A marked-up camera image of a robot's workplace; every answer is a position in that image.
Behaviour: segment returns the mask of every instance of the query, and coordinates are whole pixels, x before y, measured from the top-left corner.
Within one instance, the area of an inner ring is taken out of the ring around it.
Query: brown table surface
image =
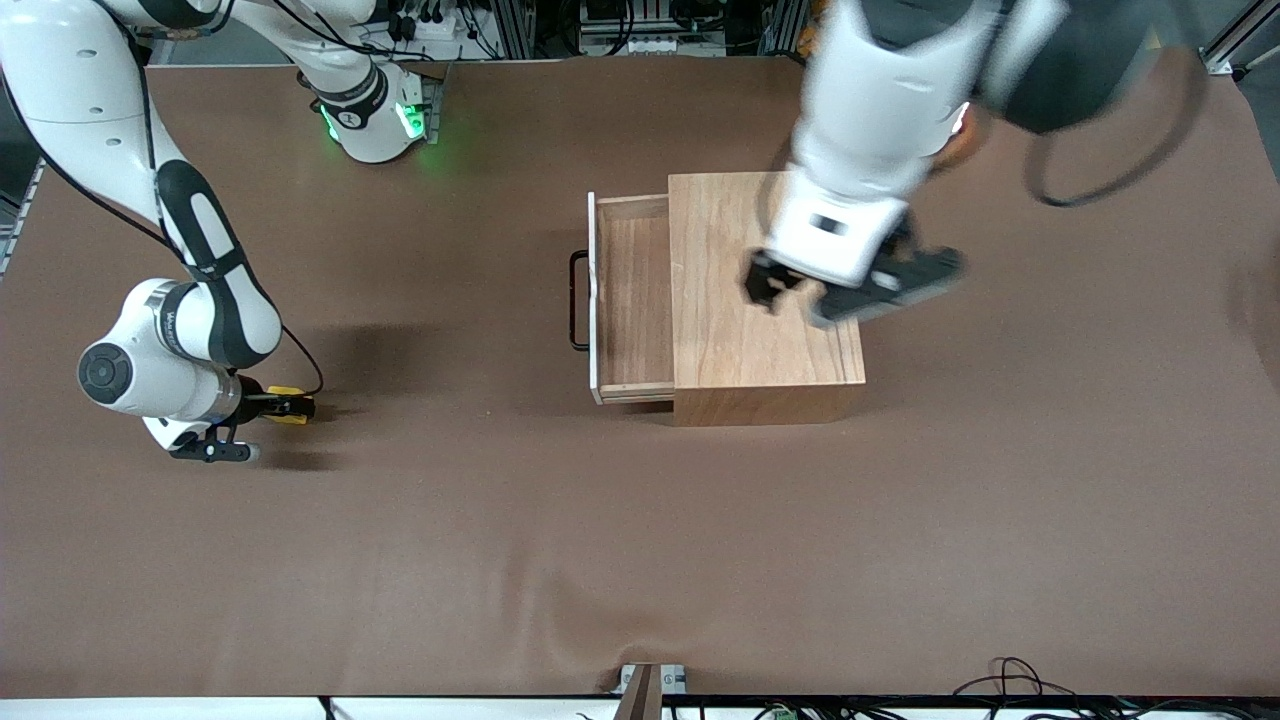
[[[1165,58],[1065,140],[1083,190],[1171,124]],[[1212,81],[1187,143],[1078,210],[997,127],[916,204],[955,292],[864,328],[861,411],[675,429],[566,341],[585,193],[768,165],[782,59],[458,67],[442,142],[349,161],[294,70],[155,101],[328,372],[259,466],[170,460],[81,350],[178,269],[46,174],[0,286],[8,696],[948,692],[1020,655],[1079,692],[1280,693],[1280,188]],[[253,375],[311,382],[292,348]]]

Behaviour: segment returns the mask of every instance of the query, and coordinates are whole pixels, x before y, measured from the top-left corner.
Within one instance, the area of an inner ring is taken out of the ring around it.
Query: black metal handle
[[[588,258],[586,250],[577,250],[568,256],[568,343],[579,352],[591,348],[590,343],[577,341],[577,261]]]

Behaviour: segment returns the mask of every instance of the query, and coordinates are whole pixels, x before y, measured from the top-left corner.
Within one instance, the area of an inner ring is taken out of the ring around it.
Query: cable
[[[795,50],[769,50],[764,54],[765,58],[781,56],[787,58],[795,63],[800,63],[800,67],[808,67],[809,60],[805,60],[804,55],[796,53]]]
[[[320,696],[316,700],[320,701],[320,707],[324,710],[324,720],[338,720],[338,715],[333,710],[333,698],[329,696]]]
[[[718,18],[699,23],[698,18],[694,17],[692,0],[672,0],[671,3],[671,20],[686,32],[712,32],[723,28],[726,12],[722,9]]]
[[[227,9],[223,10],[223,19],[219,20],[218,24],[215,24],[212,28],[209,29],[209,35],[214,35],[215,32],[218,32],[218,31],[223,29],[224,27],[227,27],[227,20],[232,19],[232,8],[234,8],[234,6],[236,6],[236,0],[227,0]]]
[[[631,32],[636,27],[636,9],[632,0],[618,0],[618,40],[605,56],[617,55],[631,40]]]
[[[311,392],[303,392],[302,395],[311,395],[311,396],[320,395],[320,392],[324,389],[324,370],[320,369],[320,364],[316,363],[316,359],[311,356],[311,351],[307,350],[307,346],[303,345],[301,340],[298,340],[298,336],[293,334],[293,331],[289,329],[289,325],[280,323],[280,331],[283,331],[284,334],[289,336],[289,340],[292,340],[293,345],[296,345],[298,350],[302,351],[302,356],[307,359],[307,363],[311,364],[311,369],[315,370],[316,373],[316,388],[312,389]]]
[[[1110,700],[1116,705],[1121,705],[1123,702],[1119,697],[1111,697]],[[1162,710],[1194,710],[1199,712],[1229,715],[1236,720],[1257,720],[1254,715],[1236,707],[1192,698],[1165,700],[1149,707],[1133,711],[1126,711],[1124,707],[1108,707],[1101,703],[1094,703],[1088,708],[1092,715],[1085,715],[1083,711],[1078,711],[1076,716],[1071,717],[1069,715],[1056,715],[1052,712],[1037,712],[1028,715],[1024,720],[1096,720],[1098,717],[1103,720],[1137,720],[1144,715]]]
[[[119,20],[116,20],[115,24],[120,26],[120,31],[128,38],[128,41],[129,41],[129,50],[134,50],[136,51],[137,50],[137,40],[134,40],[134,37],[132,35],[129,35],[128,28],[125,28],[123,24],[120,24]],[[147,85],[147,72],[146,72],[146,68],[143,68],[141,63],[138,63],[138,87],[142,90],[142,127],[145,128],[146,136],[147,136],[147,169],[151,170],[151,177],[155,177],[155,174],[156,174],[156,142],[155,142],[155,132],[154,132],[154,129],[151,127],[151,86]],[[177,258],[179,263],[182,263],[183,265],[186,265],[187,264],[187,259],[182,256],[182,251],[179,251],[173,245],[173,241],[169,240],[169,228],[166,228],[165,223],[164,223],[164,209],[160,206],[160,193],[159,192],[155,193],[155,201],[156,201],[156,223],[160,225],[160,240],[159,241],[160,241],[161,245],[164,245],[165,247],[169,249],[169,252],[173,252],[174,258]]]
[[[1027,662],[1021,657],[1014,657],[1014,656],[997,657],[996,660],[1000,661],[1000,694],[1002,696],[1009,694],[1009,687],[1006,683],[1006,680],[1010,678],[1009,666],[1015,664],[1020,665],[1032,676],[1032,682],[1036,684],[1036,694],[1044,694],[1044,682],[1041,680],[1039,673],[1037,673],[1036,669],[1032,667],[1030,662]]]
[[[960,685],[959,688],[951,691],[951,694],[961,694],[961,693],[964,693],[965,691],[968,691],[969,688],[972,688],[974,685],[980,685],[982,683],[988,683],[991,680],[1000,680],[1001,682],[1001,684],[1000,684],[1001,693],[1000,694],[1005,694],[1005,692],[1004,692],[1004,687],[1005,687],[1004,683],[1007,682],[1007,680],[1030,680],[1030,682],[1036,683],[1037,687],[1041,688],[1041,692],[1038,692],[1036,694],[1044,694],[1043,693],[1043,688],[1051,688],[1051,689],[1055,689],[1055,691],[1057,691],[1057,692],[1060,692],[1062,694],[1069,694],[1069,696],[1075,697],[1075,692],[1071,691],[1070,688],[1064,688],[1062,685],[1059,685],[1056,683],[1050,683],[1047,680],[1041,680],[1039,675],[1006,675],[1006,674],[984,675],[984,676],[978,678],[975,680],[969,680],[968,683],[965,683],[965,684]]]
[[[328,35],[320,32],[319,28],[316,28],[315,26],[312,26],[312,24],[307,23],[306,20],[303,20],[297,13],[293,12],[292,8],[289,8],[288,5],[285,5],[282,0],[271,0],[271,1],[275,3],[275,6],[278,6],[279,9],[284,10],[285,15],[289,15],[291,18],[293,18],[293,20],[296,23],[298,23],[300,26],[305,27],[311,35],[319,37],[320,40],[324,40],[324,41],[328,41],[328,42],[333,42],[334,45],[338,45],[340,47],[346,47],[347,50],[351,50],[352,53],[360,53],[361,55],[376,55],[376,56],[380,56],[380,58],[387,58],[389,60],[394,60],[397,55],[402,55],[404,58],[419,58],[419,59],[426,60],[429,63],[436,61],[435,58],[428,55],[426,53],[410,53],[407,50],[390,50],[390,51],[388,51],[388,50],[383,50],[383,49],[379,49],[379,47],[367,47],[367,46],[352,45],[351,42],[347,42],[346,40],[343,40],[342,37],[339,37],[338,31],[334,29],[334,27],[332,24],[329,24],[329,20],[326,20],[324,18],[324,15],[321,15],[320,13],[315,13],[316,18],[320,19],[320,23],[324,24],[325,28],[328,28],[329,32],[333,33],[333,36],[328,36]]]
[[[1271,50],[1267,50],[1266,53],[1263,53],[1263,54],[1258,55],[1257,58],[1249,60],[1249,63],[1247,65],[1244,65],[1244,72],[1245,73],[1253,72],[1253,68],[1261,65],[1262,63],[1266,63],[1271,58],[1275,58],[1276,54],[1280,54],[1280,45],[1276,45]]]
[[[577,40],[570,38],[568,31],[575,27],[581,27],[581,19],[571,18],[570,22],[567,23],[568,27],[566,27],[564,22],[564,18],[568,15],[568,10],[572,9],[575,4],[576,0],[561,0],[559,13],[557,13],[556,24],[558,26],[558,33],[561,37],[561,42],[564,45],[564,51],[568,53],[570,55],[577,56],[581,55],[582,51],[579,50],[577,47]]]
[[[480,24],[480,20],[476,17],[475,5],[471,4],[471,0],[460,0],[458,14],[462,15],[462,24],[467,26],[467,36],[470,37],[472,32],[475,33],[475,41],[476,45],[480,46],[480,50],[483,50],[490,60],[500,60],[502,55],[493,47],[493,45],[489,44],[489,38],[484,35],[484,26]]]
[[[1184,35],[1187,35],[1188,29],[1194,27],[1194,23],[1192,18],[1187,15],[1187,9],[1183,8],[1180,3],[1175,3],[1175,5],[1178,5],[1179,9],[1178,22],[1183,26],[1181,29]],[[1208,95],[1208,72],[1204,69],[1203,64],[1196,63],[1188,72],[1188,78],[1187,94],[1183,99],[1183,106],[1178,114],[1174,127],[1170,128],[1165,138],[1160,141],[1160,145],[1157,145],[1151,154],[1148,154],[1130,170],[1096,190],[1076,195],[1075,197],[1053,197],[1046,190],[1044,182],[1048,167],[1048,155],[1053,147],[1053,138],[1047,135],[1039,136],[1032,141],[1032,147],[1028,150],[1027,159],[1023,165],[1023,184],[1027,187],[1027,192],[1029,192],[1037,201],[1051,208],[1080,208],[1116,195],[1117,192],[1137,184],[1138,181],[1162,165],[1165,160],[1172,156],[1174,151],[1187,141],[1187,137],[1196,127],[1196,120],[1199,119],[1201,111],[1204,109],[1204,97]]]

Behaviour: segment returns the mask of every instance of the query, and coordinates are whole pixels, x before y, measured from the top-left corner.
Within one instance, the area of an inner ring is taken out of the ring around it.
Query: wooden drawer box
[[[855,323],[808,324],[810,292],[750,305],[740,281],[785,176],[672,176],[667,195],[588,195],[590,388],[603,405],[675,404],[677,425],[824,423],[864,383]]]

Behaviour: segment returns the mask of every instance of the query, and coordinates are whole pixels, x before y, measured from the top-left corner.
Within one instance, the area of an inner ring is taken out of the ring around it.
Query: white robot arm
[[[805,76],[792,167],[745,287],[826,284],[818,325],[945,291],[964,261],[914,247],[908,200],[974,101],[1037,133],[1097,115],[1140,67],[1143,0],[836,0]]]
[[[320,14],[284,1],[241,0],[233,14],[298,64],[343,149],[378,163],[419,140],[421,127],[404,122],[421,101],[417,76],[321,40],[297,19],[349,28],[372,0]],[[0,69],[46,159],[86,192],[160,228],[187,270],[184,281],[150,279],[129,292],[115,325],[81,356],[82,388],[104,407],[141,416],[175,457],[243,461],[255,448],[234,442],[236,425],[305,418],[314,404],[264,392],[238,373],[275,350],[280,316],[212,188],[151,106],[127,29],[195,28],[216,9],[218,0],[0,0]],[[227,441],[219,428],[230,429]]]

